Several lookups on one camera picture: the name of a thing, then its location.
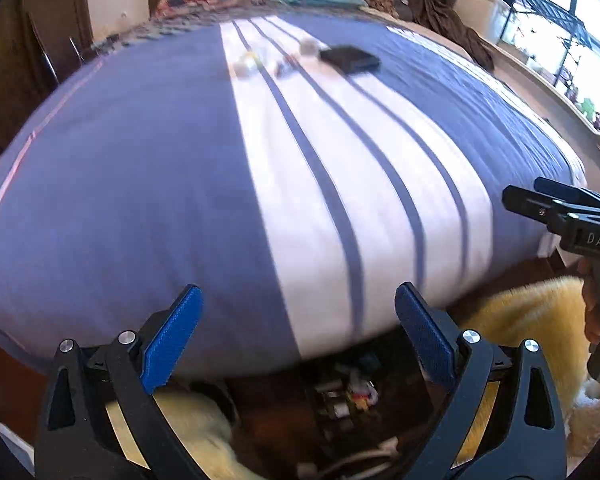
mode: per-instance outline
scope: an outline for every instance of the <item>brown blanket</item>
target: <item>brown blanket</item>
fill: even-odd
[[[481,67],[493,72],[493,59],[480,36],[452,9],[456,0],[409,0],[413,21],[463,47]]]

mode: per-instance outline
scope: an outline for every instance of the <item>finger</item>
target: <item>finger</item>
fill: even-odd
[[[591,270],[591,263],[588,258],[581,258],[578,261],[578,272],[580,274],[588,274]]]
[[[585,312],[584,333],[589,341],[594,344],[600,343],[600,310],[593,309]]]
[[[582,299],[588,312],[596,306],[596,283],[590,278],[585,278],[582,284]]]

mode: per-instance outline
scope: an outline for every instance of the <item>dark blue stripe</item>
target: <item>dark blue stripe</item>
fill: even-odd
[[[238,36],[242,41],[242,44],[246,49],[250,49],[250,45],[245,39],[240,28],[233,22],[235,30],[238,32]],[[324,195],[324,201],[329,210],[333,223],[338,231],[338,236],[342,242],[344,248],[345,258],[347,261],[347,269],[349,271],[349,292],[351,294],[351,306],[352,306],[352,323],[353,323],[353,338],[357,338],[362,330],[362,321],[365,311],[365,295],[364,295],[364,274],[362,272],[362,258],[360,257],[360,248],[358,247],[358,241],[353,231],[353,225],[347,215],[347,211],[338,195],[329,173],[323,166],[320,157],[315,152],[314,147],[307,139],[304,131],[298,124],[298,121],[294,117],[291,108],[286,103],[285,98],[278,89],[275,81],[271,78],[269,73],[260,67],[260,74],[264,78],[269,87],[271,94],[273,95],[283,117],[285,118],[286,124],[288,124],[291,133],[296,139],[304,158],[309,165],[309,168],[313,172],[318,186]]]
[[[289,54],[285,52],[279,44],[276,43],[275,40],[267,36],[255,23],[251,22],[253,26],[257,29],[257,31],[262,35],[263,38],[266,38],[271,42],[271,44],[283,55]],[[407,213],[409,220],[411,221],[411,227],[413,228],[414,234],[414,243],[415,243],[415,252],[416,252],[416,269],[415,269],[415,277],[413,283],[417,288],[422,286],[422,283],[425,279],[425,257],[424,257],[424,227],[422,225],[422,220],[420,219],[420,215],[418,213],[418,209],[413,203],[413,199],[409,194],[404,182],[400,178],[400,175],[393,165],[389,162],[389,159],[386,158],[385,154],[382,152],[378,145],[373,142],[373,139],[367,135],[367,133],[360,128],[360,126],[354,121],[349,114],[347,114],[342,107],[337,104],[328,94],[325,92],[318,84],[313,80],[313,78],[306,72],[302,66],[298,66],[298,72],[304,76],[306,81],[311,85],[314,91],[323,99],[333,110],[342,118],[342,120],[347,124],[349,128],[358,136],[358,138],[362,141],[365,147],[371,152],[374,156],[378,164],[382,167],[382,170],[385,172],[386,176],[391,181],[391,184],[394,186],[395,192],[400,198],[400,202],[402,203],[402,207]]]
[[[278,26],[277,24],[275,24],[268,18],[265,17],[264,19],[267,21],[267,23],[276,27],[280,32],[283,32],[288,37],[292,38],[295,41],[298,41],[298,42],[300,41],[299,38],[296,38],[289,31]],[[461,237],[462,237],[462,241],[461,241],[462,242],[462,264],[461,264],[461,270],[460,270],[459,283],[463,283],[464,277],[466,275],[467,267],[468,267],[468,260],[469,260],[469,220],[468,220],[468,213],[467,213],[466,207],[464,206],[464,202],[462,201],[462,197],[460,196],[460,192],[458,191],[458,187],[456,186],[456,183],[451,178],[451,175],[449,175],[449,172],[446,170],[446,168],[444,167],[442,162],[440,162],[437,155],[433,152],[433,150],[429,147],[429,145],[424,140],[422,140],[422,138],[419,135],[417,135],[413,131],[413,128],[411,128],[400,117],[398,117],[396,114],[394,114],[387,106],[384,105],[383,102],[381,102],[378,99],[376,99],[375,97],[373,97],[369,92],[367,92],[365,89],[363,89],[362,86],[360,86],[358,83],[353,81],[353,78],[351,78],[350,76],[343,76],[343,78],[347,82],[349,82],[350,85],[353,86],[353,88],[358,90],[358,92],[360,92],[363,96],[365,96],[367,99],[369,99],[370,101],[375,103],[378,107],[380,107],[382,109],[382,111],[385,114],[387,114],[389,117],[391,117],[396,123],[400,124],[402,129],[405,132],[407,132],[411,136],[411,138],[417,143],[417,145],[419,145],[421,147],[422,151],[427,154],[429,159],[432,161],[433,165],[436,167],[436,169],[440,172],[440,175],[442,175],[442,178],[445,180],[446,186],[449,188],[449,191],[454,199],[454,202],[456,203],[456,207],[458,208],[458,213],[460,215]]]
[[[540,128],[464,69],[382,23],[307,14],[282,18],[328,45],[350,44],[378,56],[375,77],[430,117],[462,151],[493,208],[489,276],[536,256],[546,230],[506,211],[501,196],[510,184],[531,188],[538,176],[571,183],[564,154]]]

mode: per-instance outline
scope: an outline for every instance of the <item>striped duvet cover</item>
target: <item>striped duvet cover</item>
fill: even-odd
[[[379,71],[317,59],[315,38]],[[237,78],[247,50],[267,64]],[[539,251],[509,184],[583,185],[573,150],[479,67],[381,23],[237,20],[83,67],[0,158],[0,344],[38,368],[73,337],[137,329],[186,283],[205,295],[178,370],[262,373],[396,326],[396,287],[433,306]]]

